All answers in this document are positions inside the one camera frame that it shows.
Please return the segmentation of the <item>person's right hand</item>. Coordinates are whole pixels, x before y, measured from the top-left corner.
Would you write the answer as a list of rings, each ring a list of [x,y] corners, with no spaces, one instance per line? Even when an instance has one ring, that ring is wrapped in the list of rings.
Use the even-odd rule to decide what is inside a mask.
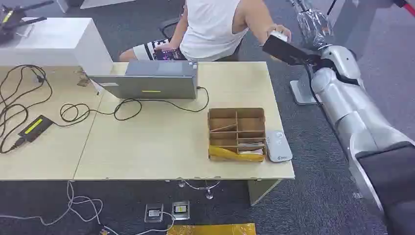
[[[154,48],[154,51],[156,51],[156,50],[170,51],[170,50],[176,50],[178,47],[179,47],[178,44],[169,42],[169,43],[166,43],[166,44],[157,45]]]

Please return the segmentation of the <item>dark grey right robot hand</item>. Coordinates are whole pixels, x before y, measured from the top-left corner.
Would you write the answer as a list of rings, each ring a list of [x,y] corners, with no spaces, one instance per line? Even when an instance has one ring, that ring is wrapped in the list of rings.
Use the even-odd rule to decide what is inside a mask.
[[[307,54],[301,49],[285,42],[283,35],[278,32],[273,32],[263,44],[262,50],[277,58],[288,65],[314,65],[320,61],[320,56],[317,54]]]

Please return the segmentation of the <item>person's left hand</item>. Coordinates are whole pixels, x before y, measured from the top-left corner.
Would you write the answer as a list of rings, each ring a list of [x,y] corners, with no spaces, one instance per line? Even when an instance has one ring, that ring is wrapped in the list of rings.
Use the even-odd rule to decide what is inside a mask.
[[[272,24],[267,29],[267,36],[271,36],[273,32],[278,32],[280,35],[283,35],[283,38],[285,39],[285,42],[291,42],[292,39],[292,33],[290,29],[286,28],[283,25],[280,24]]]

